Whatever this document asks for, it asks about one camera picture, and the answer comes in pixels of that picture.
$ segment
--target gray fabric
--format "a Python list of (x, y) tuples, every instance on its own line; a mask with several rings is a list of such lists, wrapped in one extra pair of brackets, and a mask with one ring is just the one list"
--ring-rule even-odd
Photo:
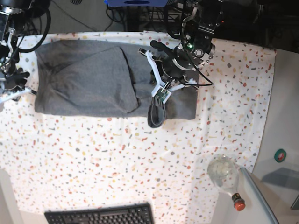
[[(102, 41), (59, 41), (36, 51), (39, 88), (36, 112), (64, 116), (147, 117), (151, 66), (142, 47)], [(174, 92), (167, 119), (194, 119), (197, 92)]]

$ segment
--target plastic bottle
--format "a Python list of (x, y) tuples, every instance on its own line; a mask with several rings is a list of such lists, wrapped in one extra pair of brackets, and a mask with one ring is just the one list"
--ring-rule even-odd
[(232, 197), (237, 211), (245, 208), (245, 201), (238, 193), (239, 171), (236, 164), (226, 156), (218, 155), (210, 161), (207, 173), (215, 187)]

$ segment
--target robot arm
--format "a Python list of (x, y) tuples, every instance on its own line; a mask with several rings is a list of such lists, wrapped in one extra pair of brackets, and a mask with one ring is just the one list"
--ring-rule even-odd
[[(49, 5), (50, 1), (43, 0), (0, 0), (0, 95), (8, 96), (0, 99), (0, 103), (14, 97), (18, 100), (24, 93), (36, 94), (35, 91), (28, 91), (25, 88), (29, 72), (23, 72), (23, 69), (17, 69), (19, 62), (19, 53), (29, 53), (37, 49), (44, 41), (50, 28)], [(28, 30), (25, 29), (26, 22), (32, 18), (47, 14), (47, 26), (40, 42), (31, 49), (19, 48), (24, 36)]]
[[(79, 4), (82, 0), (71, 0), (74, 4)], [(176, 0), (106, 0), (110, 6), (167, 6), (177, 2)], [(174, 49), (169, 49), (159, 42), (153, 41), (151, 46), (164, 51), (168, 57), (157, 60), (157, 67), (160, 76), (167, 77), (165, 83), (167, 88), (178, 89), (173, 82), (179, 82), (181, 87), (193, 86), (198, 88), (199, 84), (194, 80), (187, 80), (185, 73), (189, 70), (197, 70), (209, 84), (213, 83), (206, 78), (199, 70), (213, 58), (215, 46), (211, 44), (214, 30), (222, 20), (221, 0), (185, 0), (191, 6), (191, 15), (185, 18), (180, 24), (180, 34), (176, 38), (180, 40), (179, 45)], [(48, 10), (50, 0), (0, 0), (0, 95), (8, 93), (17, 96), (28, 92), (25, 88), (28, 72), (17, 69), (19, 53), (29, 53), (37, 49), (44, 41), (50, 28), (51, 16)], [(25, 24), (33, 18), (47, 15), (47, 26), (40, 42), (31, 49), (19, 48), (26, 35)]]

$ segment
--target speckled tablecloth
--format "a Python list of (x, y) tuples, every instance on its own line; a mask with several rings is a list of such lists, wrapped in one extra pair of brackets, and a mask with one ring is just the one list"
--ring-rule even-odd
[[(40, 37), (26, 37), (23, 48)], [(48, 35), (45, 43), (109, 40), (149, 45), (177, 42), (163, 33)], [(215, 57), (203, 72), (215, 83), (199, 91), (195, 120), (60, 117), (37, 114), (35, 97), (10, 101), (0, 114), (0, 167), (11, 176), (21, 210), (86, 209), (150, 202), (157, 224), (209, 223), (217, 190), (206, 174), (214, 154), (252, 171), (260, 148), (274, 74), (275, 52), (213, 40)], [(35, 53), (18, 66), (37, 89)]]

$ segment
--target black cable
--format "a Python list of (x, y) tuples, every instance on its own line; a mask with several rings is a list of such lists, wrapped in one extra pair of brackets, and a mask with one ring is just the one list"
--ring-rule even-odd
[(106, 32), (112, 26), (112, 24), (113, 24), (113, 20), (111, 20), (111, 23), (106, 27), (104, 31)]
[(80, 23), (81, 25), (85, 26), (86, 28), (91, 29), (92, 31), (96, 31), (94, 28), (84, 24), (83, 22), (77, 20), (76, 18), (72, 17), (70, 14), (68, 14), (64, 9), (62, 9), (55, 1), (51, 0), (51, 2), (53, 2), (57, 8), (59, 8), (62, 12), (64, 12), (65, 15), (67, 15), (68, 17), (70, 17), (71, 19), (73, 19), (74, 21)]
[(42, 34), (42, 31), (43, 31), (43, 23), (42, 23), (42, 17), (38, 17), (39, 18), (39, 29), (40, 29), (40, 34)]
[(173, 6), (173, 5), (169, 5), (171, 8), (173, 8), (175, 11), (177, 11), (177, 12), (183, 12), (183, 9), (181, 9), (181, 8), (178, 8), (178, 7), (175, 7), (175, 6)]
[[(109, 7), (109, 6), (107, 6), (107, 9), (106, 9), (106, 15), (107, 15), (107, 17), (108, 17), (112, 22), (108, 25), (108, 27), (105, 29), (105, 31), (107, 31), (107, 30), (112, 26), (113, 22), (121, 23), (121, 24), (123, 25), (123, 30), (124, 30), (124, 31), (127, 30), (127, 29), (126, 29), (125, 19), (124, 19), (125, 15), (124, 15), (124, 12), (121, 11), (121, 10), (122, 10), (122, 7)], [(120, 17), (119, 20), (116, 19), (116, 16), (115, 16), (114, 11), (116, 11), (116, 12), (118, 13), (118, 15), (119, 15), (119, 17)]]
[(32, 27), (32, 29), (28, 31), (29, 35), (38, 35), (39, 34), (33, 21), (28, 21), (27, 26)]
[(44, 10), (46, 15), (47, 15), (47, 24), (46, 24), (46, 28), (45, 28), (45, 31), (43, 33), (43, 36), (42, 38), (40, 39), (40, 41), (32, 48), (29, 48), (29, 49), (21, 49), (19, 48), (19, 52), (20, 53), (30, 53), (32, 51), (35, 51), (38, 47), (41, 46), (41, 44), (43, 43), (43, 41), (46, 39), (46, 36), (50, 30), (50, 26), (51, 26), (51, 13), (49, 11), (48, 8), (42, 8), (40, 6), (36, 6), (37, 8), (41, 9), (41, 10)]
[(163, 22), (163, 20), (160, 18), (160, 14), (159, 14), (159, 12), (158, 12), (158, 7), (155, 7), (156, 8), (156, 10), (157, 10), (157, 16), (158, 16), (158, 18), (159, 18), (159, 20), (161, 21), (161, 22)]
[(153, 27), (154, 31), (156, 32), (160, 32), (156, 29), (156, 27), (154, 26), (154, 21), (153, 21), (153, 16), (151, 17), (150, 16), (150, 8), (149, 7), (146, 7), (147, 8), (147, 11), (148, 11), (148, 16), (149, 16), (149, 22), (151, 24), (151, 26)]
[(173, 31), (170, 29), (169, 22), (168, 22), (168, 16), (169, 16), (168, 13), (169, 13), (168, 7), (164, 7), (164, 24), (166, 26), (166, 32), (173, 39), (179, 40), (179, 35), (174, 34)]
[(187, 0), (184, 0), (183, 11), (182, 11), (182, 16), (181, 16), (181, 26), (183, 25), (186, 7), (187, 7)]
[[(156, 9), (157, 9), (157, 15), (158, 15), (158, 17), (159, 17), (159, 20), (161, 21), (161, 22), (163, 22), (164, 21), (164, 11), (162, 10), (162, 9), (160, 9), (160, 8), (158, 8), (158, 7), (156, 7)], [(173, 19), (173, 20), (176, 20), (175, 18), (173, 18), (172, 16), (170, 16), (169, 14), (168, 14), (168, 17), (169, 18), (171, 18), (171, 19)]]

